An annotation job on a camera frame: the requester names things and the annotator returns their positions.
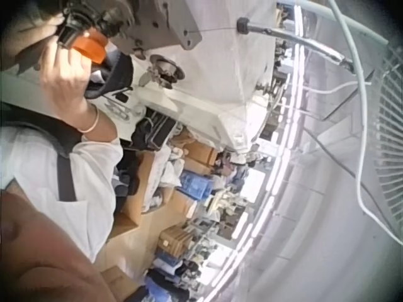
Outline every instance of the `orange plastic part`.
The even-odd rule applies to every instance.
[[[100,64],[106,57],[105,47],[107,44],[108,38],[92,28],[85,35],[76,38],[73,49],[91,59],[94,63]]]

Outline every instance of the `worker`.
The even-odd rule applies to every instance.
[[[16,16],[1,37],[1,69],[54,35],[61,22],[56,16],[38,26]],[[49,108],[83,133],[70,154],[77,201],[58,201],[57,152],[45,137],[28,128],[1,128],[0,300],[114,301],[91,262],[113,224],[111,178],[123,153],[116,126],[83,97],[89,59],[58,47],[53,37],[40,65]]]

